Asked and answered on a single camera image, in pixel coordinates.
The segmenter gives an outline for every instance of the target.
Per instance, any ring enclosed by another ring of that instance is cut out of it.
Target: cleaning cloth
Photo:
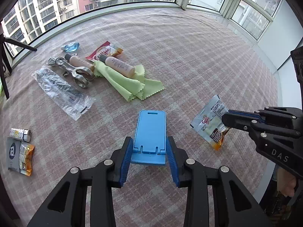
[[[131,79],[124,77],[102,61],[95,60],[94,65],[94,75],[104,76],[127,101],[136,97],[144,100],[164,89],[161,81],[145,78],[145,69],[142,65],[135,66],[135,74]]]

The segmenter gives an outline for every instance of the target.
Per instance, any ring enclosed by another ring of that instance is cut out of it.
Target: white wall
[[[302,109],[300,84],[297,82],[296,72],[291,57],[278,70],[281,83],[283,107],[297,107]]]
[[[278,69],[303,37],[303,28],[285,0],[274,21],[268,25],[258,46]]]

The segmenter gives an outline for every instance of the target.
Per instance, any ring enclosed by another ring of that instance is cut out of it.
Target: food packet
[[[31,158],[34,148],[34,145],[21,141],[19,152],[19,169],[20,173],[27,176],[31,175]]]
[[[219,150],[224,136],[230,129],[222,123],[222,116],[227,112],[228,108],[219,96],[215,95],[190,123],[190,126],[215,150]]]
[[[109,41],[106,41],[99,48],[97,48],[91,55],[86,56],[85,58],[88,60],[99,60],[100,54],[105,54],[106,56],[117,56],[121,54],[123,49],[117,47],[114,44],[111,44]]]

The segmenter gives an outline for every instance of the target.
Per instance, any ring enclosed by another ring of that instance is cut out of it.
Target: black chair leg
[[[18,42],[14,39],[11,39],[9,37],[4,37],[4,42],[7,42],[9,44],[13,44],[13,45],[16,45],[16,46],[19,46],[21,48],[25,48],[25,49],[28,49],[28,50],[31,50],[31,51],[37,51],[36,48],[32,47],[32,46],[29,46],[27,44],[24,44],[24,43],[21,43],[21,42]]]
[[[2,59],[3,59],[3,62],[7,68],[7,70],[9,71],[9,73],[11,74],[12,73],[12,67],[9,63],[9,60],[7,58],[7,55],[5,53],[5,46],[4,46],[4,43],[3,43],[3,48],[2,48]]]
[[[0,79],[2,83],[2,87],[4,90],[4,94],[6,96],[6,99],[9,98],[9,90],[7,89],[5,77],[4,77],[4,71],[3,71],[3,63],[2,63],[2,52],[4,51],[3,49],[3,34],[0,35]]]

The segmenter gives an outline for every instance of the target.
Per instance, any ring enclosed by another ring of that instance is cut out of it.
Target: lotion bottle
[[[79,56],[66,54],[64,58],[74,67],[85,66],[94,72],[94,65],[81,59]]]
[[[118,60],[112,56],[106,56],[105,54],[100,54],[99,60],[104,62],[105,65],[111,67],[117,72],[121,73],[123,76],[127,78],[132,78],[134,76],[135,68],[121,60]]]

